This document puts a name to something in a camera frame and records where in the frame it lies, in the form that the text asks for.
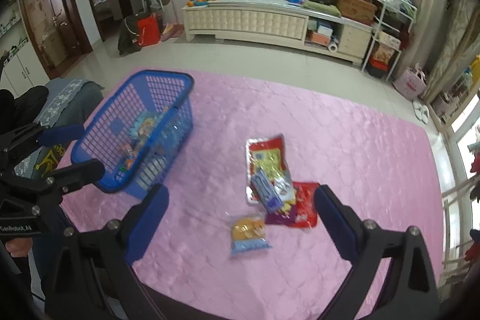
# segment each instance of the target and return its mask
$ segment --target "tile floor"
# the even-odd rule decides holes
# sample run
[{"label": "tile floor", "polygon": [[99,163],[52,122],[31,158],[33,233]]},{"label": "tile floor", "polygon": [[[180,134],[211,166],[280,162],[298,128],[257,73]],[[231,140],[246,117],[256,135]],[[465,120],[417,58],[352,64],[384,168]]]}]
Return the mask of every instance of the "tile floor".
[{"label": "tile floor", "polygon": [[450,160],[433,123],[424,125],[418,121],[412,104],[391,85],[360,72],[348,62],[272,45],[232,40],[219,43],[206,36],[196,37],[190,43],[182,36],[120,57],[117,41],[118,36],[113,36],[95,46],[66,77],[93,80],[109,92],[137,67],[194,69],[254,77],[349,99],[423,127],[430,139],[441,190],[454,186]]}]

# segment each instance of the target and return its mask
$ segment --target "blue plastic basket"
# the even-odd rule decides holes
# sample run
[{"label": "blue plastic basket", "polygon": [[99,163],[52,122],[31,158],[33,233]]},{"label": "blue plastic basket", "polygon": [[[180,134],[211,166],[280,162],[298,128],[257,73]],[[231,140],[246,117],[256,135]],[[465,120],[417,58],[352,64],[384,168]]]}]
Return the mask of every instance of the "blue plastic basket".
[{"label": "blue plastic basket", "polygon": [[[162,183],[193,127],[189,93],[194,79],[179,72],[137,72],[102,106],[76,142],[71,162],[99,159],[105,175],[95,183],[102,191],[124,190],[143,199],[155,183]],[[121,168],[121,147],[131,142],[130,130],[144,111],[163,114],[128,171]]]}]

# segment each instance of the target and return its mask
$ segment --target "white slipper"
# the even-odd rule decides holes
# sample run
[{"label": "white slipper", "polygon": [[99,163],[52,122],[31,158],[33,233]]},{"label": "white slipper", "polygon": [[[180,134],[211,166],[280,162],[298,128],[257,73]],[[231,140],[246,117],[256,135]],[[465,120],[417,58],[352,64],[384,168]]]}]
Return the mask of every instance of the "white slipper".
[{"label": "white slipper", "polygon": [[428,124],[428,119],[430,118],[430,113],[428,111],[428,107],[426,105],[423,105],[421,108],[421,119],[424,124]]},{"label": "white slipper", "polygon": [[415,116],[419,119],[419,121],[422,121],[422,106],[417,100],[413,101],[413,110],[415,110]]}]

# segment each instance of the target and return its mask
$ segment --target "floor mat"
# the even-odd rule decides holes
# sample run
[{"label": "floor mat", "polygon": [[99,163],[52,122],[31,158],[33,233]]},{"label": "floor mat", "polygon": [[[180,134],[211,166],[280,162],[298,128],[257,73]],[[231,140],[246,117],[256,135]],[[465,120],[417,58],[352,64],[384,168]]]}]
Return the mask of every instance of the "floor mat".
[{"label": "floor mat", "polygon": [[[158,292],[228,319],[304,320],[320,314],[350,264],[319,222],[310,231],[267,226],[271,250],[230,257],[231,215],[249,213],[245,141],[283,133],[295,181],[328,184],[361,219],[419,226],[438,278],[443,215],[425,131],[348,100],[262,80],[188,71],[194,128],[165,182],[170,205],[139,278]],[[61,165],[70,164],[70,150]],[[64,197],[81,231],[122,218],[135,200],[93,186]],[[359,315],[374,306],[383,262]]]}]

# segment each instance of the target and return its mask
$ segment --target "white tv cabinet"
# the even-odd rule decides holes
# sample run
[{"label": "white tv cabinet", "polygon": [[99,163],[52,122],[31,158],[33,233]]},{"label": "white tv cabinet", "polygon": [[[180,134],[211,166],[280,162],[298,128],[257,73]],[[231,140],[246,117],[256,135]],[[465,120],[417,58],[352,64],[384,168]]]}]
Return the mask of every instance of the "white tv cabinet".
[{"label": "white tv cabinet", "polygon": [[[253,41],[322,53],[360,65],[372,27],[344,17],[292,6],[285,0],[217,0],[208,5],[184,7],[188,41],[197,34],[218,39]],[[338,51],[305,41],[309,18],[333,22]]]}]

